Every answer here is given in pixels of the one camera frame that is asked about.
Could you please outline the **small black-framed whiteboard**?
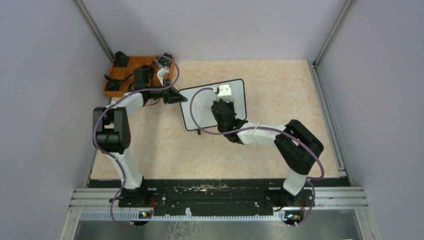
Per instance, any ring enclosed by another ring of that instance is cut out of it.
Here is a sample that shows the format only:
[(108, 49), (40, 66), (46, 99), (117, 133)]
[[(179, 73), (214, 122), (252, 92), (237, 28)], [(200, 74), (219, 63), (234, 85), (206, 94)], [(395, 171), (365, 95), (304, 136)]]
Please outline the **small black-framed whiteboard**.
[(241, 120), (247, 118), (245, 83), (241, 78), (183, 88), (179, 90), (178, 93), (187, 99), (187, 101), (180, 103), (184, 127), (187, 131), (196, 131), (198, 129), (191, 118), (190, 107), (192, 107), (193, 116), (200, 127), (210, 128), (217, 126), (217, 122), (211, 112), (211, 107), (217, 99), (217, 94), (211, 90), (204, 90), (194, 97), (193, 102), (191, 102), (191, 99), (198, 90), (204, 88), (219, 88), (221, 85), (229, 85), (231, 88), (236, 117)]

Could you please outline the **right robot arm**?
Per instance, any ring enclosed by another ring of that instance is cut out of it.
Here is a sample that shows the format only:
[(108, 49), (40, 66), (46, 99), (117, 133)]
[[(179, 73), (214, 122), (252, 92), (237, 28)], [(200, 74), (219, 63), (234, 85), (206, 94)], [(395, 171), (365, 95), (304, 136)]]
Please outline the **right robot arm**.
[(232, 143), (275, 147), (289, 167), (281, 192), (270, 198), (276, 207), (295, 206), (301, 200), (301, 190), (324, 145), (299, 120), (284, 126), (255, 125), (236, 117), (233, 104), (214, 101), (211, 112), (217, 130)]

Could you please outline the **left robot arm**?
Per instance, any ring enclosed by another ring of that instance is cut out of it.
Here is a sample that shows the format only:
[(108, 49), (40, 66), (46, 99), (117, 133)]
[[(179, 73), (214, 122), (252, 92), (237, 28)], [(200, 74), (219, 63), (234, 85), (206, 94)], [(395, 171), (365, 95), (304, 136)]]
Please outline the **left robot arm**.
[(151, 194), (130, 151), (132, 135), (129, 116), (150, 100), (163, 99), (165, 104), (183, 103), (188, 99), (174, 87), (145, 88), (124, 94), (115, 103), (93, 110), (93, 144), (113, 163), (121, 186), (113, 201), (121, 208), (146, 207)]

